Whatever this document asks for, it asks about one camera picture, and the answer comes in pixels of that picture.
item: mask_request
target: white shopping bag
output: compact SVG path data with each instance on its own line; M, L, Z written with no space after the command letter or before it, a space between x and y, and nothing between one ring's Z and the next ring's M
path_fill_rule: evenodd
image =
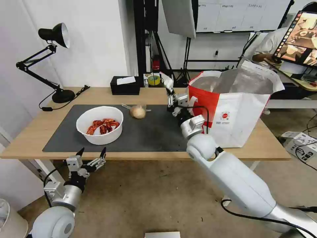
M204 71L189 82L190 106L205 106L209 111L208 126L221 147L242 147L272 93L284 90L279 76L267 68L245 61L240 69ZM193 108L202 114L204 108Z

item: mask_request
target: white box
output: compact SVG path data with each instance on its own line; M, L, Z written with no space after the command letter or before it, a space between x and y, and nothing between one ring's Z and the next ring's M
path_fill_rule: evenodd
M145 238L181 238L179 231L145 233Z
M303 132L285 132L281 135L285 138L283 146L285 149L295 157L299 157L303 162L311 162L312 158L317 157L317 140L306 135Z

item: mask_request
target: onion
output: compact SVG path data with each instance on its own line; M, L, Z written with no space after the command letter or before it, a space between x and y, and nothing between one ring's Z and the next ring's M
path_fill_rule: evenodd
M130 109L130 113L133 117L137 118L137 119L142 119L145 117L146 111L143 107L141 107L140 105L136 105L133 106Z

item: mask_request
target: crayfish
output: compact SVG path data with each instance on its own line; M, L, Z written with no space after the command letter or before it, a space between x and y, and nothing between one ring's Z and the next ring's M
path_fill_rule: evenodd
M92 126L90 126L87 130L88 135L93 136L95 130L99 127L100 134L106 134L107 132L111 132L113 129L112 127L115 126L115 129L120 125L119 122L116 122L114 119L102 119L102 120L95 120L92 122Z

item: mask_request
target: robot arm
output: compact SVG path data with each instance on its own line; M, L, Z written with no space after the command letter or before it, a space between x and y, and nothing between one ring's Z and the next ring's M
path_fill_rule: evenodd
M168 96L168 111L177 118L183 136L188 139L189 156L199 163L224 194L240 209L258 218L268 218L298 225L317 236L317 224L304 212L277 204L267 184L234 155L220 148L213 137L202 134L204 118L192 116L184 102L187 95L178 95L172 89L172 79L164 81ZM292 227L269 222L269 228L285 233ZM304 237L312 237L298 229Z
M81 156L84 148L76 155L66 159L70 180L64 184L48 182L44 188L52 207L41 213L35 220L32 229L33 238L68 238L75 226L75 210L84 192L86 179L90 173L101 168L106 160L106 148L99 158L83 164Z

